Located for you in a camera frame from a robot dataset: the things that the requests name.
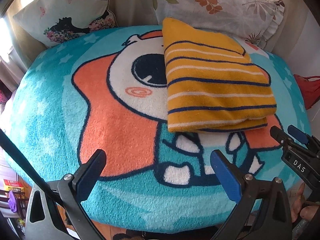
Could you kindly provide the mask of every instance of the pillow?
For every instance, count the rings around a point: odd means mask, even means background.
[[[263,48],[284,17],[280,0],[152,0],[158,23],[166,17],[219,31]]]
[[[117,27],[109,0],[34,0],[13,16],[32,37],[47,47],[81,35]]]

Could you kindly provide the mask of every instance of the wooden floor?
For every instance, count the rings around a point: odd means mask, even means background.
[[[19,182],[21,182],[23,184],[23,186],[25,188],[26,196],[29,197],[31,190],[32,190],[32,187],[30,185],[28,185],[22,178],[20,178],[20,176],[19,176]],[[60,215],[62,217],[62,220],[65,221],[66,215],[65,215],[64,208],[58,205],[58,209],[60,211]],[[106,240],[112,240],[112,237],[115,234],[125,233],[125,229],[109,226],[106,224],[101,224],[96,221],[92,221],[92,222],[94,223],[96,228],[100,231],[100,233],[105,237]],[[66,227],[74,230],[73,226],[66,225]]]

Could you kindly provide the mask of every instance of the purple cloth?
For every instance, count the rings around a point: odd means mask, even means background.
[[[17,201],[16,201],[16,198],[15,198],[12,190],[9,191],[8,204],[9,204],[9,207],[10,207],[11,211],[13,213],[16,213],[17,212]]]

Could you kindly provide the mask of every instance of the metal screw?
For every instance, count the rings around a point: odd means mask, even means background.
[[[72,178],[72,174],[66,174],[63,176],[64,180],[70,180]]]
[[[278,177],[275,178],[275,181],[276,181],[276,183],[282,183],[282,179],[280,179]]]
[[[246,180],[253,180],[253,176],[252,176],[251,174],[246,174],[246,175],[244,176],[244,178],[245,178]]]

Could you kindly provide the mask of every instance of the red bag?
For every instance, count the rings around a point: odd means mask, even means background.
[[[320,99],[320,79],[309,81],[312,78],[320,76],[302,77],[297,74],[293,75],[302,94],[304,106],[310,109]]]

